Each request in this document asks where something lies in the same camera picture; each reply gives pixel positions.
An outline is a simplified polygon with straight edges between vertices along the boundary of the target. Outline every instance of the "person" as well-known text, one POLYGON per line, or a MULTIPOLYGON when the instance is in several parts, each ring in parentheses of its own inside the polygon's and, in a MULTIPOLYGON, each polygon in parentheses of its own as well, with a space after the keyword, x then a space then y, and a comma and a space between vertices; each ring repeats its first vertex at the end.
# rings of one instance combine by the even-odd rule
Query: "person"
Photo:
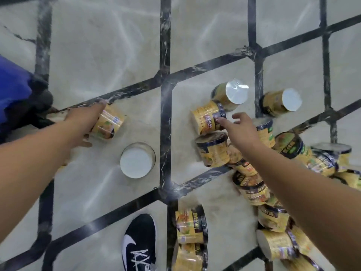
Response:
MULTIPOLYGON (((70 150, 83 142, 104 107, 104 103, 97 103, 72 109, 65 121, 0 145, 0 242, 31 208, 70 150)), ((338 270, 357 270, 361 251, 361 192, 308 170, 263 145, 246 113, 236 113, 232 118, 238 120, 218 121, 295 222, 338 270)), ((123 239, 126 271, 154 270, 155 240, 152 217, 148 214, 136 217, 123 239)))

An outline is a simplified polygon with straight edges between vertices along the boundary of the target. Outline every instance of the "person's right arm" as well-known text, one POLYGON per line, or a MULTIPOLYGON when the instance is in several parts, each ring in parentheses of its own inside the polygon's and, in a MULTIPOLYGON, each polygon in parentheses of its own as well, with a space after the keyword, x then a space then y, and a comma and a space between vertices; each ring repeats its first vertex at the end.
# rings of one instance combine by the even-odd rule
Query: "person's right arm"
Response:
POLYGON ((291 217, 338 270, 358 270, 361 192, 289 160, 259 141, 252 120, 219 118, 231 142, 254 166, 291 217))

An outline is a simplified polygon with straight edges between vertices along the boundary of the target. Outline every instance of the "blue fabric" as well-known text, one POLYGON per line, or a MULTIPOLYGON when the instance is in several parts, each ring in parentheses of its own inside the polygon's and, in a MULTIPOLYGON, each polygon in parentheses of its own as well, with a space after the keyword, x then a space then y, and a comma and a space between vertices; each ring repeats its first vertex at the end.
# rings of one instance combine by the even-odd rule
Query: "blue fabric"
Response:
POLYGON ((30 78, 30 72, 0 55, 0 124, 7 121, 4 109, 30 96, 30 78))

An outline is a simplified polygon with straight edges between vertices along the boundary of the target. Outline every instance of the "forearm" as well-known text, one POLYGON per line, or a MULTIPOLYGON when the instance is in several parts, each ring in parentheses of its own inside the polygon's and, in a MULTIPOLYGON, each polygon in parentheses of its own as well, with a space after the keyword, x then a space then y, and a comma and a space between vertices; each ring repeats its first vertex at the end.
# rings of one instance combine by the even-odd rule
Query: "forearm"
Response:
POLYGON ((356 206, 361 204, 361 192, 262 144, 249 145, 241 151, 296 223, 337 268, 354 270, 359 266, 361 210, 356 206))
POLYGON ((70 121, 0 146, 0 242, 22 219, 69 156, 82 131, 70 121))

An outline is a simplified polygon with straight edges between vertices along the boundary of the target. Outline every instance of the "black sneaker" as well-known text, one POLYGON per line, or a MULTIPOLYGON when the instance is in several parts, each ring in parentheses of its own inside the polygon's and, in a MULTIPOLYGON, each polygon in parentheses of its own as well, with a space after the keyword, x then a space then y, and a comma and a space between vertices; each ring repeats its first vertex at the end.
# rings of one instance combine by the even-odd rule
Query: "black sneaker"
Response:
POLYGON ((123 239, 125 271, 155 271, 156 226, 149 214, 140 214, 129 225, 123 239))

